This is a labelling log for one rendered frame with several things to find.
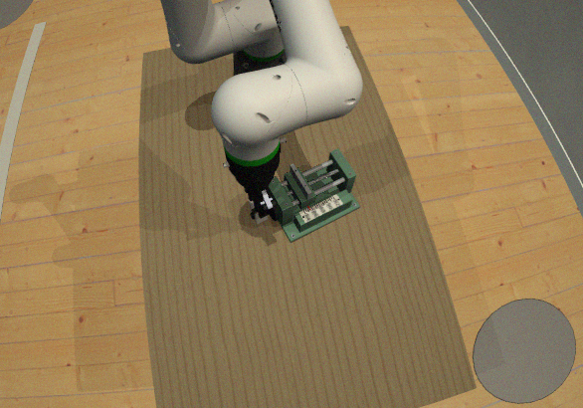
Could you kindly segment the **green bench vise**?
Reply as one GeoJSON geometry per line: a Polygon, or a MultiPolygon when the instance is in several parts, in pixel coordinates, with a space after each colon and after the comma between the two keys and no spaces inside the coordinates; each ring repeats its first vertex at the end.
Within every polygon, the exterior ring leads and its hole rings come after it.
{"type": "Polygon", "coordinates": [[[270,216],[293,242],[360,207],[351,193],[355,178],[338,148],[303,173],[291,164],[283,182],[274,177],[269,184],[268,196],[277,203],[270,216]]]}

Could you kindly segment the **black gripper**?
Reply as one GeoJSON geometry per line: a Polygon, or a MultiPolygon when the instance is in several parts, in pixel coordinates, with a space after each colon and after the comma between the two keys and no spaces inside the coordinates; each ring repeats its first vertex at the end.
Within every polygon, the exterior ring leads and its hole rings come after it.
{"type": "Polygon", "coordinates": [[[242,180],[235,177],[236,180],[242,186],[244,186],[245,192],[248,193],[249,202],[250,202],[250,209],[252,209],[251,213],[253,212],[253,214],[255,214],[255,220],[257,219],[256,220],[257,224],[267,220],[268,219],[267,215],[272,214],[273,208],[275,206],[277,206],[276,201],[273,200],[272,197],[269,198],[269,196],[268,196],[268,194],[270,193],[269,184],[273,180],[274,176],[275,176],[275,174],[273,174],[271,177],[269,177],[263,181],[259,181],[259,182],[246,182],[246,181],[242,181],[242,180]],[[264,211],[264,210],[267,210],[267,211],[264,211]]]}

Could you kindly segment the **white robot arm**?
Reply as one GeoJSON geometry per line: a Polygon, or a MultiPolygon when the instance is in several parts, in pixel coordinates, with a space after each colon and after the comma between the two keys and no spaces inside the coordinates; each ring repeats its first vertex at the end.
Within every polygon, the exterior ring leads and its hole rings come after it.
{"type": "Polygon", "coordinates": [[[238,179],[271,177],[287,142],[280,136],[358,104],[362,77],[329,0],[160,1],[180,60],[202,64],[237,52],[247,71],[219,86],[211,105],[223,166],[238,179]]]}

